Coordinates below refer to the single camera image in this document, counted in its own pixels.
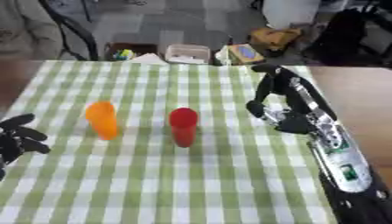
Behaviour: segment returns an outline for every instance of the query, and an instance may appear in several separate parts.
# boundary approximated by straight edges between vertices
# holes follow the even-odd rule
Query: white container
[[[203,45],[169,45],[164,58],[174,63],[207,65],[211,50]]]

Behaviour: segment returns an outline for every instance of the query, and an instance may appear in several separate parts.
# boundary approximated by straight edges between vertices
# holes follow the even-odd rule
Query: plastic cup
[[[171,134],[179,147],[187,148],[192,145],[197,122],[198,114],[190,108],[178,108],[170,113]]]
[[[86,119],[98,136],[111,140],[117,135],[115,107],[108,101],[98,101],[86,109]]]

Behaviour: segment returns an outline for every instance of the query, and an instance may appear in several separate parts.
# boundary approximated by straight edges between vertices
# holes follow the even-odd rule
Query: person
[[[56,60],[60,29],[39,0],[0,0],[0,59]]]

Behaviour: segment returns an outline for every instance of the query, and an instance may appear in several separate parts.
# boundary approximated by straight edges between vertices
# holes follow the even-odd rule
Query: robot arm
[[[265,72],[248,111],[276,130],[308,135],[320,169],[319,178],[331,208],[342,224],[392,223],[389,189],[361,154],[321,94],[306,79],[280,66],[254,66]],[[283,95],[289,108],[274,111],[263,102]]]

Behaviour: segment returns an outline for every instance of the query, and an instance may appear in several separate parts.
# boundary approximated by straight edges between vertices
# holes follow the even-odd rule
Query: red cup
[[[179,147],[187,148],[192,145],[196,135],[198,113],[190,108],[178,108],[169,115],[171,134]]]

